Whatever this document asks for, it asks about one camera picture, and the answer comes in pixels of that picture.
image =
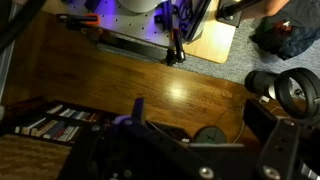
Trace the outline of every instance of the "black plastic part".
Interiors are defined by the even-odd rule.
[[[224,8],[224,15],[232,16],[262,0],[242,0]]]
[[[214,178],[215,180],[253,180],[252,169],[255,167],[257,156],[252,155],[248,149],[236,146],[237,144],[228,144],[224,147],[223,145],[208,144],[207,147],[205,144],[201,145],[203,146],[189,146],[188,148],[212,163],[214,171],[219,172],[222,177],[221,179]]]
[[[257,161],[257,172],[260,177],[266,176],[268,169],[274,169],[277,173],[269,173],[279,176],[279,179],[291,180],[293,168],[298,151],[300,124],[289,120],[279,120]]]
[[[262,144],[265,144],[278,119],[257,100],[248,99],[243,120]]]
[[[223,22],[235,27],[239,27],[241,20],[241,11],[232,15],[227,14],[226,9],[232,5],[237,4],[233,0],[220,0],[217,12],[217,21]]]
[[[248,91],[273,98],[269,94],[269,87],[279,74],[268,71],[251,71],[245,78],[245,87]]]
[[[100,125],[86,126],[79,134],[79,141],[75,143],[66,159],[58,179],[102,179],[97,173],[97,164],[94,160],[95,147],[104,133]]]
[[[182,46],[182,37],[181,37],[180,29],[173,29],[173,38],[174,38],[174,43],[176,46],[177,61],[179,63],[182,63],[183,61],[186,60],[186,54],[185,54],[185,52],[183,50],[183,46]]]
[[[94,12],[100,4],[100,2],[101,0],[87,0],[84,6],[91,12]]]
[[[291,78],[301,87],[306,97],[306,108],[296,106],[289,92]],[[275,93],[283,109],[292,117],[302,120],[306,125],[314,125],[320,121],[320,108],[316,100],[320,95],[319,78],[305,68],[296,68],[280,73],[275,80]]]
[[[196,12],[194,13],[193,18],[191,19],[191,22],[187,27],[187,31],[183,35],[183,38],[186,41],[191,42],[193,40],[194,35],[197,32],[197,29],[202,21],[203,16],[205,15],[208,9],[210,2],[211,0],[201,0],[199,2],[198,7],[196,8]]]
[[[143,98],[137,98],[135,100],[131,117],[139,120],[142,124],[145,123],[146,118]]]
[[[174,50],[172,49],[167,50],[166,61],[167,61],[167,66],[173,66],[177,62]]]
[[[70,15],[70,14],[57,14],[56,15],[57,19],[59,22],[96,22],[98,21],[97,16],[75,16],[75,15]]]

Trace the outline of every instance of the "bolt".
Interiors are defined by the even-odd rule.
[[[271,180],[280,180],[280,173],[274,168],[263,166],[263,172]]]
[[[209,167],[201,167],[199,169],[199,174],[203,179],[213,179],[214,172]]]
[[[125,170],[125,171],[123,172],[123,176],[124,176],[125,178],[130,178],[130,177],[132,176],[132,172],[131,172],[130,170]]]
[[[128,119],[128,120],[126,120],[126,121],[124,122],[124,124],[125,124],[125,125],[131,125],[131,124],[132,124],[132,121],[131,121],[130,119]]]
[[[94,126],[92,126],[91,130],[92,131],[99,131],[100,130],[100,126],[94,125]]]
[[[288,120],[288,119],[285,119],[284,122],[285,122],[286,124],[290,125],[290,126],[294,126],[294,125],[295,125],[294,122],[292,122],[292,121],[290,121],[290,120]]]

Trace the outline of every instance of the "carpet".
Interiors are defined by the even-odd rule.
[[[247,20],[240,24],[240,27],[236,29],[226,63],[216,64],[188,55],[184,63],[175,64],[174,67],[241,84],[244,83],[246,75],[252,70],[268,70],[280,73],[288,69],[304,67],[320,77],[320,71],[318,70],[320,68],[320,61],[318,60],[320,56],[320,51],[318,50],[320,49],[320,42],[315,42],[312,47],[303,54],[283,61],[275,55],[260,50],[257,45],[249,39],[249,36],[253,34],[259,23],[260,20]],[[142,56],[111,46],[105,47],[103,50],[144,61],[159,63],[159,59]]]

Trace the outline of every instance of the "cable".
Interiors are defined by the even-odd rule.
[[[240,137],[241,137],[241,135],[243,133],[243,130],[244,130],[244,120],[242,120],[242,126],[241,126],[241,129],[240,129],[240,132],[239,132],[238,136],[236,137],[236,139],[232,142],[233,144],[236,143],[240,139]]]
[[[179,17],[179,29],[183,30],[184,24],[187,24],[186,21],[190,21],[193,18],[193,2],[192,0],[183,0],[179,6],[178,10]]]
[[[46,0],[28,0],[19,14],[0,31],[0,54],[32,21]]]
[[[270,111],[270,113],[273,113],[273,111],[275,111],[275,110],[277,110],[277,109],[282,109],[283,110],[283,108],[282,107],[275,107],[275,108],[273,108],[271,111]]]
[[[243,116],[244,106],[236,106],[236,107],[233,107],[233,108],[229,108],[229,109],[225,110],[225,111],[221,114],[221,116],[219,117],[219,120],[216,122],[216,124],[215,124],[214,126],[218,127],[218,124],[221,122],[223,116],[224,116],[229,110],[235,109],[235,108],[242,108],[242,109],[241,109],[241,114],[242,114],[242,116]],[[241,137],[241,135],[242,135],[242,133],[243,133],[243,130],[244,130],[244,125],[245,125],[245,123],[244,123],[244,121],[242,120],[242,125],[241,125],[240,132],[238,133],[238,136],[236,137],[236,139],[235,139],[232,143],[236,143],[236,142],[240,139],[240,137]]]
[[[179,6],[180,21],[190,20],[193,17],[193,2],[192,0],[184,0]]]

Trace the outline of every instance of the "wooden floor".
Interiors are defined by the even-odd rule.
[[[39,95],[121,114],[144,97],[148,120],[191,135],[220,121],[229,142],[241,128],[241,106],[254,97],[240,84],[98,51],[47,13],[17,39],[2,103]],[[239,141],[259,145],[247,127]]]

